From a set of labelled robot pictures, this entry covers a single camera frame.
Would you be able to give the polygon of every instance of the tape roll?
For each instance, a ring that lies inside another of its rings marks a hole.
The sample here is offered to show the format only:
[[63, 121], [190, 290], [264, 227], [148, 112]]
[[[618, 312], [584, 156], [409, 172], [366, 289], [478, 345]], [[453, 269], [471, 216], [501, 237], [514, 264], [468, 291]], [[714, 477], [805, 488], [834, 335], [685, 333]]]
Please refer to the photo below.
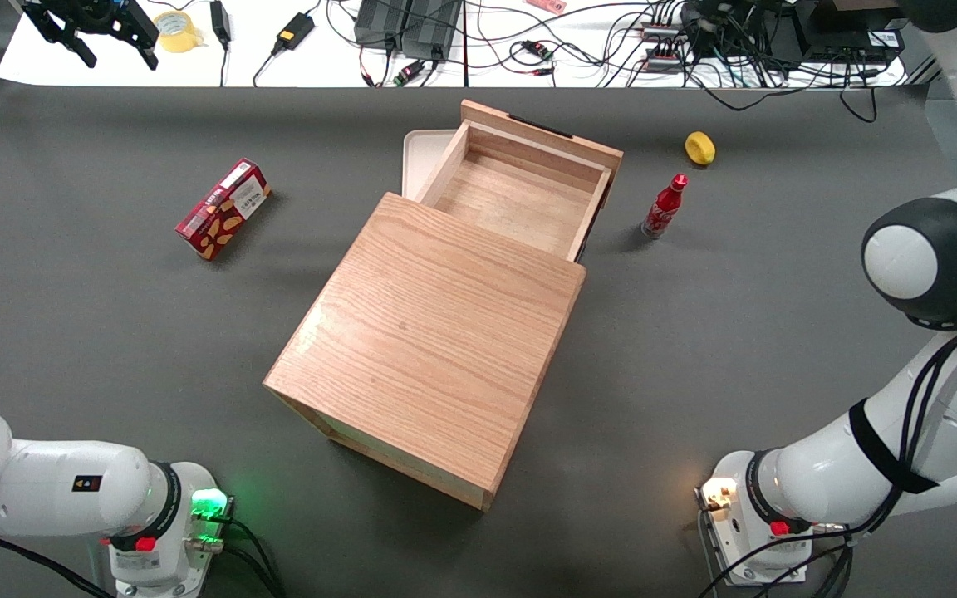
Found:
[[202, 34], [194, 27], [186, 12], [169, 11], [153, 19], [157, 26], [157, 41], [169, 52], [186, 52], [202, 45]]

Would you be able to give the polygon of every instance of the white table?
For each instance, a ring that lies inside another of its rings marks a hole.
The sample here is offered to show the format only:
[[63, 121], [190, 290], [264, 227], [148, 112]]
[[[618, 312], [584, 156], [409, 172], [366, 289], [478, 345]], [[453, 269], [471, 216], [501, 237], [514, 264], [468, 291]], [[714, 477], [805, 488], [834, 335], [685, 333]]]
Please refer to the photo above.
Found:
[[[171, 10], [170, 7], [154, 4], [149, 0], [137, 0], [147, 11], [150, 18], [155, 18], [162, 12]], [[274, 42], [274, 37], [293, 15], [297, 12], [311, 10], [315, 0], [223, 0], [228, 14], [231, 15], [232, 34], [234, 41], [228, 56], [227, 85], [231, 87], [251, 86], [254, 73], [268, 57]], [[607, 32], [612, 24], [618, 22], [619, 27], [630, 26], [636, 15], [622, 18], [628, 12], [641, 12], [649, 7], [644, 2], [631, 2], [618, 7], [596, 7], [603, 4], [601, 0], [568, 0], [568, 12], [565, 16], [548, 23], [545, 27], [535, 27], [531, 31], [520, 33], [527, 27], [534, 26], [540, 19], [548, 19], [552, 15], [540, 8], [531, 7], [522, 0], [468, 0], [467, 10], [462, 11], [459, 19], [459, 29], [464, 27], [467, 19], [469, 84], [473, 87], [551, 87], [553, 78], [550, 76], [531, 76], [525, 73], [506, 71], [502, 67], [476, 68], [491, 65], [508, 57], [513, 42], [531, 39], [554, 39], [560, 37], [563, 41], [572, 42], [582, 50], [593, 56], [603, 56]], [[361, 0], [322, 0], [319, 7], [312, 11], [312, 18], [316, 22], [316, 29], [304, 39], [295, 51], [288, 51], [277, 57], [267, 68], [258, 84], [261, 87], [363, 87], [358, 58], [361, 57], [373, 78], [382, 76], [386, 64], [383, 50], [365, 49], [361, 52], [346, 39], [339, 37], [335, 32], [341, 32], [353, 39], [353, 20], [346, 15], [346, 11], [356, 14]], [[100, 85], [100, 86], [209, 86], [219, 84], [220, 64], [223, 60], [216, 36], [213, 34], [209, 19], [209, 0], [196, 0], [186, 8], [187, 14], [194, 20], [194, 25], [205, 38], [205, 46], [194, 48], [189, 52], [174, 54], [157, 48], [156, 54], [160, 60], [157, 71], [149, 71], [140, 59], [135, 49], [109, 37], [99, 35], [84, 35], [83, 38], [92, 52], [98, 56], [98, 65], [88, 69], [80, 58], [72, 54], [60, 44], [48, 44], [43, 41], [35, 27], [23, 18], [20, 20], [14, 37], [10, 42], [7, 53], [0, 65], [0, 78], [30, 83], [35, 85]], [[498, 39], [493, 44], [486, 44], [475, 37]], [[791, 31], [783, 32], [793, 35]], [[626, 35], [620, 45], [620, 37]], [[464, 35], [457, 31], [453, 41], [449, 61], [439, 65], [435, 75], [430, 78], [428, 86], [461, 87], [464, 84]], [[640, 35], [637, 32], [616, 34], [611, 48], [619, 46], [619, 50], [612, 54], [611, 63], [614, 66], [600, 68], [582, 64], [575, 57], [569, 56], [566, 50], [560, 50], [555, 55], [555, 84], [560, 87], [593, 87], [607, 83], [611, 79], [611, 87], [626, 86], [631, 78], [627, 69], [634, 61], [645, 56], [645, 49], [652, 44], [640, 44]], [[535, 60], [534, 56], [521, 54], [523, 60]], [[395, 54], [389, 67], [387, 80], [392, 78], [402, 67], [413, 60], [404, 54]], [[611, 78], [618, 65], [626, 63], [618, 76]], [[751, 69], [736, 69], [730, 75], [728, 69], [718, 61], [704, 61], [705, 65], [692, 72], [694, 79], [688, 81], [688, 86], [698, 86], [698, 80], [707, 87], [731, 86], [760, 86], [758, 76]], [[536, 67], [508, 63], [516, 71], [530, 71]], [[833, 75], [844, 72], [844, 65], [809, 65], [812, 68], [829, 71]], [[634, 87], [680, 87], [685, 81], [680, 71], [668, 72], [665, 75], [638, 76]], [[817, 78], [821, 85], [824, 78]], [[904, 79], [904, 67], [901, 61], [896, 61], [888, 71], [867, 81], [872, 86], [893, 85]], [[786, 87], [800, 87], [812, 84], [816, 78], [812, 73], [794, 73], [789, 81], [782, 83], [781, 76], [771, 76], [768, 85], [783, 85]]]

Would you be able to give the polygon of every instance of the lemon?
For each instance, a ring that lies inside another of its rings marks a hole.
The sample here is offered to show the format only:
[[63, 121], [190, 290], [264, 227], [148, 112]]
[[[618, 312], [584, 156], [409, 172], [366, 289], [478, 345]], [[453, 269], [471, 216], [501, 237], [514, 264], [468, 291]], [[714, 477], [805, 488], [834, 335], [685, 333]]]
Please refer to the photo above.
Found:
[[707, 166], [714, 162], [714, 142], [706, 134], [696, 131], [685, 140], [685, 152], [696, 164]]

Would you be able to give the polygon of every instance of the gray tabletop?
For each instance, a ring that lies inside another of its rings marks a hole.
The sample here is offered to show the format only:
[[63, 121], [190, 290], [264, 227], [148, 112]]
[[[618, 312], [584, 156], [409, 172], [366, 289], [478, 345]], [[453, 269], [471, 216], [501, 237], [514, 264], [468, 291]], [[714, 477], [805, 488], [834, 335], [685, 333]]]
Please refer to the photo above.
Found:
[[[453, 128], [464, 97], [626, 151], [486, 515], [327, 442], [261, 386], [400, 189], [404, 134]], [[707, 583], [692, 488], [718, 458], [820, 428], [926, 340], [867, 286], [859, 243], [887, 209], [957, 181], [920, 96], [881, 91], [878, 105], [863, 125], [827, 92], [741, 115], [699, 91], [0, 82], [0, 414], [18, 438], [208, 466], [292, 596], [689, 598]], [[719, 149], [707, 170], [681, 151], [697, 129]], [[172, 228], [240, 156], [274, 196], [206, 264]], [[664, 241], [639, 241], [677, 171], [692, 178], [679, 217]], [[23, 544], [88, 571], [75, 538]], [[206, 593], [262, 594], [227, 557]], [[0, 597], [73, 595], [0, 552]], [[847, 595], [957, 596], [957, 506], [892, 519], [859, 548]]]

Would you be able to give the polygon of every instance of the wooden box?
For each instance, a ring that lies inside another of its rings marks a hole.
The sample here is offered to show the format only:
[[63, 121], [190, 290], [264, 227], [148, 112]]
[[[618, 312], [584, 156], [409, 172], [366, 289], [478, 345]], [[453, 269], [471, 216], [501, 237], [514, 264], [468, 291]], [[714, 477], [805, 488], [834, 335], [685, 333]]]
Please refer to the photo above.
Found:
[[265, 386], [329, 438], [488, 510], [585, 277], [622, 153], [465, 101], [387, 194]]

